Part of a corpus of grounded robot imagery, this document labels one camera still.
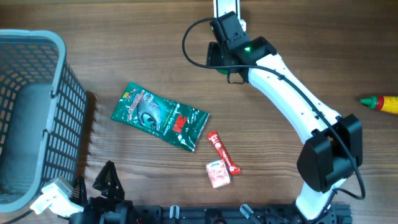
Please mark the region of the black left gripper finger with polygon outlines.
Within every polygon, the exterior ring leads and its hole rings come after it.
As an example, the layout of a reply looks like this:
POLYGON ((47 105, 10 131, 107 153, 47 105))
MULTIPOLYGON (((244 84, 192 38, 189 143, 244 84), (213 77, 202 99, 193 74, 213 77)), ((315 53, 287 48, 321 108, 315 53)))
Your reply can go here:
POLYGON ((88 201, 85 179, 80 176, 72 183, 73 192, 70 201, 77 205, 85 205, 88 201))
POLYGON ((92 187, 113 202, 124 201, 125 192, 118 178, 116 167, 108 161, 97 175, 92 187))

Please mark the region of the green lid jar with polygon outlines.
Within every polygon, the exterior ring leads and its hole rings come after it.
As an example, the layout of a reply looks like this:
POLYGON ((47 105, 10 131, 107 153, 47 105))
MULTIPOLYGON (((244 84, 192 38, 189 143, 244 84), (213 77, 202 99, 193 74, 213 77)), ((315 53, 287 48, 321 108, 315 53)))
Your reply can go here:
POLYGON ((227 71, 227 70, 219 69, 219 68, 217 68, 216 70, 217 70, 219 73, 223 74, 223 75, 227 75, 227 74, 228 74, 228 71, 227 71))

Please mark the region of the green 3M gloves package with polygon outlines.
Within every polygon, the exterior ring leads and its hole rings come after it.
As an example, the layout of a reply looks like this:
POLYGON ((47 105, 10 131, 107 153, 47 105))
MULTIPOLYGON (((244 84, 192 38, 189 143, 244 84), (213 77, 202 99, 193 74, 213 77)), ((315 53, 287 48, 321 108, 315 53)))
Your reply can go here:
POLYGON ((133 82, 128 84, 111 115, 113 121, 189 152, 195 151, 209 117, 208 112, 168 100, 133 82))

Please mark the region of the red small snack box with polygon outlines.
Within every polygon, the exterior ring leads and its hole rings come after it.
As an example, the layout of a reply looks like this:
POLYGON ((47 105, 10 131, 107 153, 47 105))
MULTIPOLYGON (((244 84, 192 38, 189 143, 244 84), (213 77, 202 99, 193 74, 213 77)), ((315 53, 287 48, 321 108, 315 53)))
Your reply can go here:
POLYGON ((207 164, 206 171, 214 189, 231 183, 231 178, 224 160, 218 160, 207 164))

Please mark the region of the red stick sachet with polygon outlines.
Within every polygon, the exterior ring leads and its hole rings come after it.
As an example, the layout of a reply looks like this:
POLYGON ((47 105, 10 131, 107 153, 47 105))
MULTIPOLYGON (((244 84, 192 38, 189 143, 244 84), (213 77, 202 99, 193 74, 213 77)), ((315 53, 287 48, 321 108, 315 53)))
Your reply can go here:
POLYGON ((217 131, 213 130, 210 133, 208 133, 206 136, 208 140, 212 143, 216 152, 219 154, 222 160, 224 160, 227 169, 229 171, 229 174, 233 176, 240 174, 242 170, 231 159, 217 131))

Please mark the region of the orange sauce bottle green cap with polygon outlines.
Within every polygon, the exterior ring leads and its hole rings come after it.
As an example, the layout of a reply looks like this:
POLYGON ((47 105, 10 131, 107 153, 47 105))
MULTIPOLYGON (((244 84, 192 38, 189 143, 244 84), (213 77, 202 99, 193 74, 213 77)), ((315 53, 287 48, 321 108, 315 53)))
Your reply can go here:
POLYGON ((397 96, 370 96, 360 99, 360 103, 366 105, 371 110, 383 111, 386 113, 398 113, 397 96))

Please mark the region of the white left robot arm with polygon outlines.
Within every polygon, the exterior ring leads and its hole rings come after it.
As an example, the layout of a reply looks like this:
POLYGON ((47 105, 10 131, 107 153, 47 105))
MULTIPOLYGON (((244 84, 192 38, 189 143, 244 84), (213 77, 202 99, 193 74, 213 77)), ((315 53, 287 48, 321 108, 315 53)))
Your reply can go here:
POLYGON ((133 202, 125 200, 125 192, 118 178, 116 167, 108 161, 97 175, 92 188, 101 192, 98 197, 88 197, 83 177, 72 183, 71 202, 83 207, 81 212, 70 215, 69 224, 141 224, 142 218, 133 202))

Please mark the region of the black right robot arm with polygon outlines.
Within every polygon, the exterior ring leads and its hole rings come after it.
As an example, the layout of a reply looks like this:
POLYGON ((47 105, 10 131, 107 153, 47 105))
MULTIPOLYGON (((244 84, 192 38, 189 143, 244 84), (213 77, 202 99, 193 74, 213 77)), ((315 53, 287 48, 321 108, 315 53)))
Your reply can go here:
POLYGON ((313 95, 287 68, 276 48, 263 37, 250 39, 235 12, 212 18, 215 42, 208 48, 209 67, 238 73, 288 119, 303 148, 297 169, 304 184, 295 201, 302 223, 321 220, 342 183, 355 175, 362 200, 366 195, 359 166, 363 163, 362 124, 342 117, 313 95))

